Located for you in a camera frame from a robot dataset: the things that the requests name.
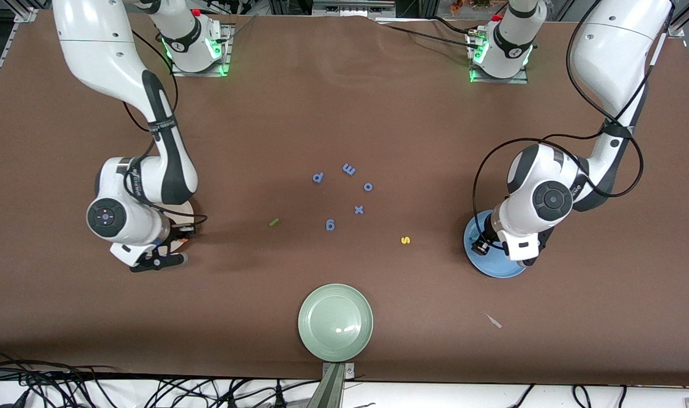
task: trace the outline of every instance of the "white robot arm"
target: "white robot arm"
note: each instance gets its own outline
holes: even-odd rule
[[[510,0],[500,21],[491,21],[483,49],[473,62],[495,78],[510,78],[526,64],[536,34],[546,21],[544,0]]]
[[[521,151],[508,171],[510,196],[488,216],[474,251],[484,254],[500,241],[508,259],[533,265],[552,229],[572,209],[588,211],[606,202],[587,179],[611,193],[646,98],[646,84],[642,90],[640,85],[647,54],[671,8],[670,0],[603,0],[594,8],[577,34],[570,59],[578,77],[619,123],[607,121],[590,157],[575,157],[585,171],[546,144]]]
[[[126,0],[144,11],[163,36],[163,43],[176,67],[196,73],[221,59],[214,46],[221,24],[206,15],[192,15],[185,0]]]
[[[158,5],[156,11],[163,15],[160,0],[145,3]],[[54,0],[53,6],[70,71],[93,90],[139,109],[160,154],[107,160],[95,183],[97,197],[87,210],[88,226],[113,243],[111,252],[131,270],[182,264],[186,257],[171,254],[170,242],[187,238],[195,228],[171,225],[168,217],[150,205],[186,203],[196,192],[197,173],[160,80],[138,57],[124,5],[119,0]],[[196,26],[182,13],[176,15],[187,27]],[[173,20],[166,23],[174,26]],[[199,65],[207,60],[198,58]],[[158,253],[161,245],[168,245],[167,256]]]

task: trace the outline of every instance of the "light green plate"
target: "light green plate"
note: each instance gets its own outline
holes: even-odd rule
[[[301,305],[299,336],[319,359],[345,362],[367,346],[373,323],[372,308],[359,290],[346,284],[325,284]]]

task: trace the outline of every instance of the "brown tablecloth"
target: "brown tablecloth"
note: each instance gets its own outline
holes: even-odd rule
[[[147,16],[130,20],[153,38]],[[458,39],[435,23],[407,27]],[[646,169],[633,193],[570,215],[513,279],[480,274],[463,252],[474,173],[492,147],[591,134],[602,121],[565,74],[572,29],[544,25],[530,83],[505,86],[469,83],[462,47],[365,18],[256,18],[235,38],[227,78],[178,80],[176,115],[200,178],[194,206],[210,216],[186,248],[191,260],[132,274],[84,215],[101,164],[139,155],[149,137],[119,101],[70,75],[41,12],[0,75],[0,349],[125,372],[318,377],[298,308],[342,282],[374,310],[355,358],[363,379],[689,385],[681,40],[666,42],[650,79],[637,130]],[[138,48],[172,96],[162,62]],[[581,155],[593,146],[564,144]],[[523,147],[487,165],[482,209],[507,193]],[[630,151],[616,189],[635,162]]]

